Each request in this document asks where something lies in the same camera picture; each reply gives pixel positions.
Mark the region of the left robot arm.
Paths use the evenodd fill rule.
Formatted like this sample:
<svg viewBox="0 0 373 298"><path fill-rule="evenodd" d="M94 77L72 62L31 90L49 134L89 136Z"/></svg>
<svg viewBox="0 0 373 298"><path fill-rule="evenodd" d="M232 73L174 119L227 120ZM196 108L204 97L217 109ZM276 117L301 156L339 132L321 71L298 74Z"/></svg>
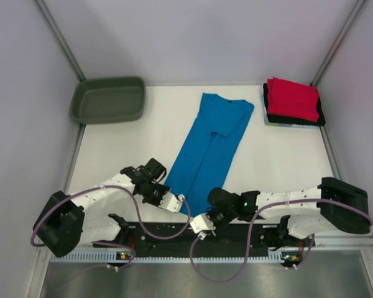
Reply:
<svg viewBox="0 0 373 298"><path fill-rule="evenodd" d="M120 216L126 199L142 196L144 203L179 212L182 200L160 183L166 168L155 159L137 168L122 169L107 181L83 194L51 195L34 228L37 236L57 257L78 246L122 246L131 242L129 224Z"/></svg>

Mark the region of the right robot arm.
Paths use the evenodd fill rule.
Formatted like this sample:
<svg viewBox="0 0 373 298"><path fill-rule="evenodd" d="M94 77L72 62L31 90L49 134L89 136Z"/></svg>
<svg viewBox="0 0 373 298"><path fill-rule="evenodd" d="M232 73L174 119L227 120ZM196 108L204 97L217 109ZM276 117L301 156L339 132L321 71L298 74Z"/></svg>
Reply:
<svg viewBox="0 0 373 298"><path fill-rule="evenodd" d="M255 222L260 242L267 247L295 246L312 234L333 230L367 234L372 226L367 192L332 177L289 192L236 194L216 187L208 203L201 233L215 234L235 219Z"/></svg>

